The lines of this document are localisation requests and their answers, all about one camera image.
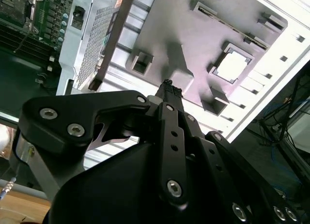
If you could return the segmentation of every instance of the silver bolt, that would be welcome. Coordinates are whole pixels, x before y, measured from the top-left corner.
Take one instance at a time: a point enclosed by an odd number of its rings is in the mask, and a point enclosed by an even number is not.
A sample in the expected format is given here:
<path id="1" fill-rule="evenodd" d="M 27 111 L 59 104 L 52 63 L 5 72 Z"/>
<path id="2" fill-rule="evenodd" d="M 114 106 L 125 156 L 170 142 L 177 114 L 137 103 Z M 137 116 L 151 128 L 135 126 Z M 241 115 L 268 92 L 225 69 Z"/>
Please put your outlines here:
<path id="1" fill-rule="evenodd" d="M 214 134 L 214 137 L 215 137 L 218 141 L 221 141 L 221 140 L 222 140 L 222 137 L 221 137 L 219 134 Z"/>
<path id="2" fill-rule="evenodd" d="M 195 118 L 193 116 L 191 116 L 190 114 L 187 117 L 188 117 L 189 120 L 195 121 Z"/>
<path id="3" fill-rule="evenodd" d="M 138 101 L 142 102 L 142 103 L 145 103 L 145 99 L 143 97 L 138 97 Z"/>
<path id="4" fill-rule="evenodd" d="M 70 124 L 67 128 L 67 131 L 70 135 L 75 137 L 81 137 L 85 134 L 85 129 L 76 123 Z"/>
<path id="5" fill-rule="evenodd" d="M 278 218 L 280 218 L 282 221 L 285 221 L 285 216 L 282 213 L 282 211 L 278 208 L 278 207 L 273 207 L 274 212 L 276 213 L 276 215 L 278 216 Z"/>
<path id="6" fill-rule="evenodd" d="M 170 111 L 174 111 L 174 108 L 171 105 L 166 105 L 167 109 Z"/>
<path id="7" fill-rule="evenodd" d="M 47 120 L 55 119 L 58 116 L 57 112 L 51 108 L 41 109 L 40 115 L 41 115 L 41 117 L 43 117 L 44 119 L 47 119 Z"/>
<path id="8" fill-rule="evenodd" d="M 297 217 L 296 217 L 296 215 L 295 215 L 289 208 L 285 208 L 285 211 L 286 211 L 287 215 L 288 215 L 294 222 L 297 222 Z"/>
<path id="9" fill-rule="evenodd" d="M 237 218 L 240 219 L 240 221 L 242 221 L 242 222 L 247 221 L 246 213 L 243 211 L 243 209 L 238 204 L 233 203 L 232 204 L 232 210 L 233 210 L 234 214 L 237 216 Z"/>
<path id="10" fill-rule="evenodd" d="M 167 183 L 167 188 L 169 193 L 171 193 L 172 196 L 180 197 L 182 195 L 182 189 L 178 182 L 174 180 L 169 180 Z"/>

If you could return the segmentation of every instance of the metal side panel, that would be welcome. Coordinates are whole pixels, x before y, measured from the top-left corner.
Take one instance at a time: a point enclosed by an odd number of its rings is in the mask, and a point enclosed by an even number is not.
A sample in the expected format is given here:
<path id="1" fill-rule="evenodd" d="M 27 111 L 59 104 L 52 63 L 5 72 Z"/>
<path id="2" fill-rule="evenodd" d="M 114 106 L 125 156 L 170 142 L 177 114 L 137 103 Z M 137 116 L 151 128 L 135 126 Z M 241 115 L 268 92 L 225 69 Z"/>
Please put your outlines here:
<path id="1" fill-rule="evenodd" d="M 118 1 L 73 0 L 69 23 L 76 7 L 83 8 L 85 14 L 81 30 L 68 25 L 59 60 L 62 75 L 57 95 L 64 94 L 68 79 L 74 79 L 78 88 L 95 72 L 113 14 L 119 10 Z"/>

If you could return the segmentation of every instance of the screw hole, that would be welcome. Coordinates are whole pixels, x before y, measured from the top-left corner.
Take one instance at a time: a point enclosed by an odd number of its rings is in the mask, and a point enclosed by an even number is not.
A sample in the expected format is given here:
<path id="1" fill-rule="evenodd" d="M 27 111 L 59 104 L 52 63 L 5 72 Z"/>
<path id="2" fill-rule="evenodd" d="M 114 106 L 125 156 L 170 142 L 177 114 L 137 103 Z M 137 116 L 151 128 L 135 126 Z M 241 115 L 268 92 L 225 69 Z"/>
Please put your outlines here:
<path id="1" fill-rule="evenodd" d="M 44 114 L 48 117 L 52 117 L 54 115 L 52 111 L 45 111 Z"/>
<path id="2" fill-rule="evenodd" d="M 171 145 L 171 149 L 174 150 L 174 151 L 178 151 L 178 147 L 176 145 Z"/>
<path id="3" fill-rule="evenodd" d="M 177 136 L 178 136 L 178 134 L 177 134 L 176 132 L 174 132 L 174 131 L 171 131 L 171 134 L 172 134 L 174 137 L 177 137 Z"/>
<path id="4" fill-rule="evenodd" d="M 223 168 L 220 165 L 215 165 L 215 167 L 217 168 L 218 171 L 223 171 Z"/>
<path id="5" fill-rule="evenodd" d="M 80 133 L 81 132 L 81 129 L 78 128 L 78 127 L 73 127 L 72 128 L 72 131 L 76 132 L 76 133 Z"/>

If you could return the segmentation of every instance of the perforated metal grille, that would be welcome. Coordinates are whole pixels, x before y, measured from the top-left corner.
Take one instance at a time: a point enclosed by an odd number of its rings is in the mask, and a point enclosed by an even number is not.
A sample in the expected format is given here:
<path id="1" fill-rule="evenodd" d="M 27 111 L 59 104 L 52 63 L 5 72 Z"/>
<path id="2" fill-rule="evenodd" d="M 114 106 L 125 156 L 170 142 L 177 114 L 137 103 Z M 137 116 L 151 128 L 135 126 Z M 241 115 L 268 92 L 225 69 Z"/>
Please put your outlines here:
<path id="1" fill-rule="evenodd" d="M 99 9 L 85 51 L 81 70 L 78 75 L 78 87 L 95 71 L 95 66 L 103 47 L 103 40 L 108 31 L 114 13 L 114 6 Z"/>

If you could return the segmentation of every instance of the cable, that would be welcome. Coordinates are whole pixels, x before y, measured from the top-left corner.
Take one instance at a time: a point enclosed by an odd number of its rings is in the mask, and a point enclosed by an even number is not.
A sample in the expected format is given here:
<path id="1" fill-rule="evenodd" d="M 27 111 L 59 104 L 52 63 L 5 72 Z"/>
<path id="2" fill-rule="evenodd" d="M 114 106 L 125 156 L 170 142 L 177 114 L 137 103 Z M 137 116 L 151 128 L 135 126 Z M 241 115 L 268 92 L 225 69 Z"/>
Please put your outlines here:
<path id="1" fill-rule="evenodd" d="M 309 114 L 309 115 L 310 115 L 310 113 L 307 113 L 307 112 L 302 111 L 302 110 L 300 110 L 300 112 L 301 112 L 301 113 L 304 113 L 304 114 Z"/>
<path id="2" fill-rule="evenodd" d="M 8 167 L 0 176 L 0 179 L 2 179 L 2 177 L 10 170 L 11 167 Z"/>
<path id="3" fill-rule="evenodd" d="M 6 185 L 4 186 L 4 188 L 0 192 L 0 200 L 4 199 L 5 195 L 7 195 L 11 191 L 11 189 L 14 186 L 15 181 L 16 181 L 16 178 L 13 177 L 13 178 L 11 178 L 11 180 L 9 182 L 6 183 Z"/>
<path id="4" fill-rule="evenodd" d="M 16 53 L 24 44 L 24 42 L 26 41 L 27 37 L 29 36 L 30 31 L 28 31 L 28 33 L 25 35 L 25 37 L 22 39 L 22 41 L 20 42 L 20 44 L 18 45 L 18 47 L 13 51 L 14 53 Z"/>
<path id="5" fill-rule="evenodd" d="M 264 131 L 263 132 L 263 135 L 264 137 L 266 138 L 266 132 Z M 282 164 L 280 164 L 279 162 L 277 162 L 277 159 L 276 159 L 276 155 L 275 155 L 275 146 L 274 145 L 271 145 L 271 160 L 272 162 L 279 168 L 281 169 L 282 171 L 286 172 L 287 175 L 292 178 L 294 181 L 298 182 L 298 183 L 301 183 L 301 181 L 299 180 L 299 178 L 295 175 L 294 172 L 290 171 L 287 167 L 283 166 Z"/>

